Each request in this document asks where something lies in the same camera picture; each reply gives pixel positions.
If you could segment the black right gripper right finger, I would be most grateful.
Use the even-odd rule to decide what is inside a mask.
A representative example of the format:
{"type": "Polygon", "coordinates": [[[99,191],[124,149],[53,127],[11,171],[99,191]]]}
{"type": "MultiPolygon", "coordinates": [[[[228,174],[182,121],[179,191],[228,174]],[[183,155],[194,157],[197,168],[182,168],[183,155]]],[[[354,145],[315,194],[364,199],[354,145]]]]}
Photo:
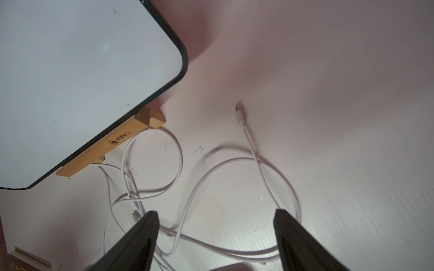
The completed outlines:
{"type": "Polygon", "coordinates": [[[347,270],[286,210],[276,210],[274,230],[285,271],[347,270]]]}

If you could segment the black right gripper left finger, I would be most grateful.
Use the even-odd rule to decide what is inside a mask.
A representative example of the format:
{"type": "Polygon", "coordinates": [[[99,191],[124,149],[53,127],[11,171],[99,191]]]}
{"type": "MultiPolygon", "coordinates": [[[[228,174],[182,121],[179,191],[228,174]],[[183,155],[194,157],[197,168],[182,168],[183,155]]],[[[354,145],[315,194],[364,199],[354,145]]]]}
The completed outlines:
{"type": "Polygon", "coordinates": [[[158,213],[149,211],[90,270],[149,271],[158,232],[158,213]]]}

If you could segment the pink-cased phone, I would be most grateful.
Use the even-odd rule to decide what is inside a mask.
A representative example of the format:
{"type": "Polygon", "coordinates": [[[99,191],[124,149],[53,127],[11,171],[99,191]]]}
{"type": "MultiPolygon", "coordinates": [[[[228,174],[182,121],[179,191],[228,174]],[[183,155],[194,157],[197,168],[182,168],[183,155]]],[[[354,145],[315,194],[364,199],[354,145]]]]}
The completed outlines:
{"type": "Polygon", "coordinates": [[[249,264],[236,263],[211,269],[210,271],[254,271],[254,269],[249,264]]]}

